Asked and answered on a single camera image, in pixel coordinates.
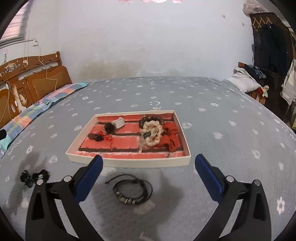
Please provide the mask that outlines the grey patterned bed cover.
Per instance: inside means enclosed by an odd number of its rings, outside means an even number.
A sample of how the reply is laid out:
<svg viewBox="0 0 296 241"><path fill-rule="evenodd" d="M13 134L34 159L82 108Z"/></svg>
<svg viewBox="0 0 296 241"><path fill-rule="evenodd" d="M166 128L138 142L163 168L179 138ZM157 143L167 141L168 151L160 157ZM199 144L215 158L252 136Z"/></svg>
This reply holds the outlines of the grey patterned bed cover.
<svg viewBox="0 0 296 241"><path fill-rule="evenodd" d="M264 188L276 238L295 211L295 134L276 115L210 78L132 78L95 82L37 117L1 159L1 208L24 236L32 189L23 170L46 169L50 181L81 164L66 151L99 113L174 110L191 156L238 181ZM104 168L81 208L105 240L193 240L217 206L195 170Z"/></svg>

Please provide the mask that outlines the black flower hair clip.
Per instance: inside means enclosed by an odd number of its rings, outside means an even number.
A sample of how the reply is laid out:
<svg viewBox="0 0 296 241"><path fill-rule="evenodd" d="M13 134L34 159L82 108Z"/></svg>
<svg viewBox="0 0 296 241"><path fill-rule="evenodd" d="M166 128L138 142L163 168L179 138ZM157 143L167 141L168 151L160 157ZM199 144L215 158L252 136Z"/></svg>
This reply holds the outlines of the black flower hair clip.
<svg viewBox="0 0 296 241"><path fill-rule="evenodd" d="M34 184L37 183L38 180L49 180L49 172L45 169L42 169L40 172L30 174L27 170L23 170L20 175L20 181L24 183L25 186L32 188Z"/></svg>

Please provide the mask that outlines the cream satin scrunchie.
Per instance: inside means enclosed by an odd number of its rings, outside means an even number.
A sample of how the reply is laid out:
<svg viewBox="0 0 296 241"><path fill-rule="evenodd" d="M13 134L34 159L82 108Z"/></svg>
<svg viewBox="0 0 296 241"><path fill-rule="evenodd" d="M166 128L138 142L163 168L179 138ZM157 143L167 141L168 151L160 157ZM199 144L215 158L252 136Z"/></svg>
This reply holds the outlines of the cream satin scrunchie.
<svg viewBox="0 0 296 241"><path fill-rule="evenodd" d="M143 128L140 130L141 136L139 139L139 146L141 148L150 148L158 145L163 132L163 127L160 125L158 120L146 121Z"/></svg>

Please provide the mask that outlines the white pillow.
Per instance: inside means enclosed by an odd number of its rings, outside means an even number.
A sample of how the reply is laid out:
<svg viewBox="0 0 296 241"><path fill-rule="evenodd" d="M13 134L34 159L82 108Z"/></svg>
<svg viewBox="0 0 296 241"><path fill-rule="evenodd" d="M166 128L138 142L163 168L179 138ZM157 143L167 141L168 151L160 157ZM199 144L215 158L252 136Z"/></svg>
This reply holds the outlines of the white pillow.
<svg viewBox="0 0 296 241"><path fill-rule="evenodd" d="M234 74L225 79L235 85L241 92L253 92L261 87L261 85L244 69L236 67Z"/></svg>

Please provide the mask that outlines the pile of dark clothes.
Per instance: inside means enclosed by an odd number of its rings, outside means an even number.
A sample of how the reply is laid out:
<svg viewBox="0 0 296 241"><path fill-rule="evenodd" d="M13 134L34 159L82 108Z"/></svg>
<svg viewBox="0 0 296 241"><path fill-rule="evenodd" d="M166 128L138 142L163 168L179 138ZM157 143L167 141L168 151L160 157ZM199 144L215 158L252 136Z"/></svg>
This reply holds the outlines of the pile of dark clothes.
<svg viewBox="0 0 296 241"><path fill-rule="evenodd" d="M244 69L255 80L263 80L266 78L266 75L257 66L245 64Z"/></svg>

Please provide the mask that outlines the dark wooden wardrobe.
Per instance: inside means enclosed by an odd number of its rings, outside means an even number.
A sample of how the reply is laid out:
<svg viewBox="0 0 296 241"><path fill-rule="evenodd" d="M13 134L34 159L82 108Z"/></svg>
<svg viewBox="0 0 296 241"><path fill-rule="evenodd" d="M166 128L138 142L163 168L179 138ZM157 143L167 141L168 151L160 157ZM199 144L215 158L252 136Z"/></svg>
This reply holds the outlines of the dark wooden wardrobe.
<svg viewBox="0 0 296 241"><path fill-rule="evenodd" d="M295 58L295 38L275 13L250 15L254 64L262 71L286 76Z"/></svg>

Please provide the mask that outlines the red fabric scrunchie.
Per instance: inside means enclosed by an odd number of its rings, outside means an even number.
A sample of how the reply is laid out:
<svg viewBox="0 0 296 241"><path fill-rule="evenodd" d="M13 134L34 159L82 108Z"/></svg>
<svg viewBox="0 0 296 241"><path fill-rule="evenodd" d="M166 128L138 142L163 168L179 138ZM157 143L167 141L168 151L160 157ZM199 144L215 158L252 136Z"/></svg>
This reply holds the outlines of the red fabric scrunchie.
<svg viewBox="0 0 296 241"><path fill-rule="evenodd" d="M166 147L170 152L177 150L180 144L179 131L173 122L166 122L163 127L163 133L157 147Z"/></svg>

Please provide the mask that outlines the colourful patchwork pillow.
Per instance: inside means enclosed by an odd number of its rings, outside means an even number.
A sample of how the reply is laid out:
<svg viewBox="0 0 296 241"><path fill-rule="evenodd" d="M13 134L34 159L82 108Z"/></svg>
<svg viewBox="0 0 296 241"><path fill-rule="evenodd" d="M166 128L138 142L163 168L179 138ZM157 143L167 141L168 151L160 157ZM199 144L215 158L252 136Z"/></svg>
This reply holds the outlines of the colourful patchwork pillow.
<svg viewBox="0 0 296 241"><path fill-rule="evenodd" d="M58 90L46 95L38 102L26 108L18 116L9 121L3 129L6 131L6 138L1 140L1 158L6 154L11 143L16 137L38 116L47 111L53 105L72 93L85 88L88 82L80 82L75 84L67 84Z"/></svg>

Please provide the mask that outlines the black hair claw clip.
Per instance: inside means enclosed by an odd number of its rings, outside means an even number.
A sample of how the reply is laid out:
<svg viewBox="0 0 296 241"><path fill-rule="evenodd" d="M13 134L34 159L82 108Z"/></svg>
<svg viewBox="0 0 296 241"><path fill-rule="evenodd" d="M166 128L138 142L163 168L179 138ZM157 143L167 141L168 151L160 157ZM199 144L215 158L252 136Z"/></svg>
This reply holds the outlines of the black hair claw clip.
<svg viewBox="0 0 296 241"><path fill-rule="evenodd" d="M104 140L104 137L98 133L89 133L87 136L91 140L95 140L97 142L101 142Z"/></svg>

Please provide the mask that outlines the hanging light jacket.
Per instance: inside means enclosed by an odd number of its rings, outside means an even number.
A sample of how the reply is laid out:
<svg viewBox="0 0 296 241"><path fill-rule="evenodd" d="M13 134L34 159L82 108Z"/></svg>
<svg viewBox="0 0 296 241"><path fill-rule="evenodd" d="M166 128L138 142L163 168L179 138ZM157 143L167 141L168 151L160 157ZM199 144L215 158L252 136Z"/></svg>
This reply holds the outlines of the hanging light jacket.
<svg viewBox="0 0 296 241"><path fill-rule="evenodd" d="M285 77L284 83L282 84L281 97L291 105L295 102L296 95L296 59L293 59L290 68Z"/></svg>

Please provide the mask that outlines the white tray with brick liner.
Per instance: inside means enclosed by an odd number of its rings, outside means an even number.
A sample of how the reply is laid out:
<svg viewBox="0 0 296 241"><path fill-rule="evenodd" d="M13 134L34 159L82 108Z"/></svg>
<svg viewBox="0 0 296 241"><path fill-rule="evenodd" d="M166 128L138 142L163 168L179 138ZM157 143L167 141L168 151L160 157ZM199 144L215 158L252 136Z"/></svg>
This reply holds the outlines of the white tray with brick liner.
<svg viewBox="0 0 296 241"><path fill-rule="evenodd" d="M124 118L125 125L114 134L107 134L104 124ZM146 121L175 123L179 131L180 144L176 151L166 147L139 146L140 130ZM104 140L97 142L89 139L89 133L98 133ZM116 168L163 168L187 166L191 154L178 117L173 110L133 111L126 113L103 113L94 115L81 130L68 148L66 155L70 161L89 164L96 155L103 158L108 167Z"/></svg>

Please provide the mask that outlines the wooden headboard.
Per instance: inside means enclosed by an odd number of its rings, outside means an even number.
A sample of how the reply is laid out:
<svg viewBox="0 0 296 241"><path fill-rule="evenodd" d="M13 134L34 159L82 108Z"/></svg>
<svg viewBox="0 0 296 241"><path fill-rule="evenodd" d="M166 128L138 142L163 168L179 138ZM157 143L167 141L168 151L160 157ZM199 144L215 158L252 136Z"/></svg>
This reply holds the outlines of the wooden headboard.
<svg viewBox="0 0 296 241"><path fill-rule="evenodd" d="M71 84L60 52L17 58L1 65L1 127L47 94Z"/></svg>

